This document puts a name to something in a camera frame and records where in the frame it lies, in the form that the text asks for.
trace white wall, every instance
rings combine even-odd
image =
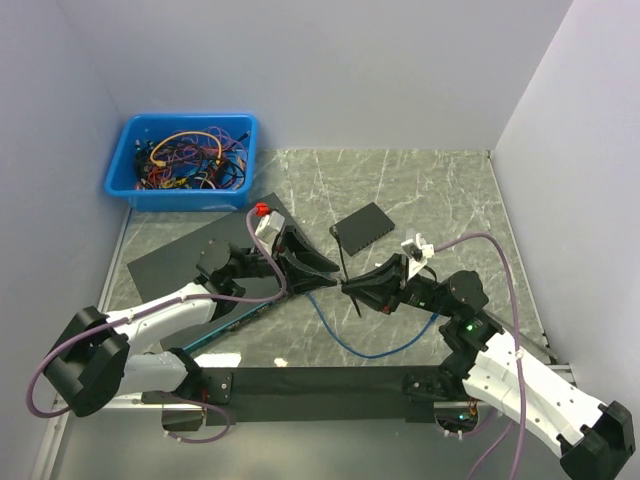
[[[0,477],[20,480],[46,424],[24,406],[27,380],[98,300],[123,219],[102,194],[121,120],[53,1],[3,2],[0,68]]]
[[[571,0],[59,0],[120,111],[263,146],[493,148]]]
[[[640,3],[575,0],[495,151],[555,350],[640,439]],[[623,478],[640,478],[640,456]]]

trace red cap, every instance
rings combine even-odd
[[[270,213],[271,209],[266,203],[256,203],[256,215],[258,217],[264,217],[265,215],[269,215]]]

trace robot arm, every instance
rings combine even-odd
[[[337,284],[327,273],[339,267],[314,250],[294,227],[285,226],[279,213],[261,219],[256,237],[284,272],[287,295]],[[202,250],[197,269],[200,275],[193,282],[165,297],[105,314],[88,307],[73,317],[53,349],[87,330],[116,325],[77,342],[44,370],[77,416],[90,415],[119,395],[147,391],[191,395],[201,388],[201,369],[182,350],[157,355],[143,354],[144,350],[172,333],[230,312],[245,293],[235,279],[275,272],[257,249],[215,239]],[[267,303],[278,298],[243,300]],[[120,324],[123,318],[130,321]]]
[[[630,412],[618,402],[606,406],[567,383],[526,350],[482,309],[488,298],[476,272],[459,271],[438,283],[418,272],[433,255],[419,234],[402,244],[377,269],[353,278],[342,291],[390,314],[400,303],[450,317],[440,333],[453,351],[437,379],[419,382],[417,399],[464,394],[485,401],[512,420],[520,419],[516,358],[526,382],[526,428],[560,458],[573,479],[610,480],[635,450]]]

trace marble tabletop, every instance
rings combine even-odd
[[[463,232],[484,231],[504,248],[516,282],[521,331],[543,344],[543,329],[518,256],[491,161],[486,151],[427,150],[276,150],[256,159],[252,199],[275,192],[306,235],[336,263],[338,248],[329,227],[375,201],[396,230],[354,257],[345,255],[352,276],[367,272],[400,252],[400,237],[416,228],[429,243],[441,244]],[[108,309],[141,303],[127,263],[207,223],[221,213],[132,212],[110,285]],[[444,279],[476,270],[489,296],[488,309],[511,322],[505,275],[492,245],[474,239],[439,253],[429,263]],[[358,318],[338,288],[315,293],[329,323],[356,350],[374,354],[413,338],[429,314],[400,306],[391,316],[362,306]],[[542,353],[530,349],[543,361]],[[240,366],[436,365],[450,353],[437,328],[409,349],[378,360],[365,360],[340,347],[305,297],[282,302],[254,322],[227,333],[201,353],[234,353]]]

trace blue container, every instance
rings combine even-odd
[[[247,166],[242,187],[233,189],[175,189],[135,190],[138,181],[133,170],[136,140],[159,142],[178,130],[202,131],[219,127],[239,138],[251,132],[247,147]],[[141,212],[220,212],[244,207],[249,201],[256,158],[258,122],[252,115],[151,113],[131,118],[120,136],[120,141],[107,173],[104,188],[109,195],[126,198],[131,207]]]

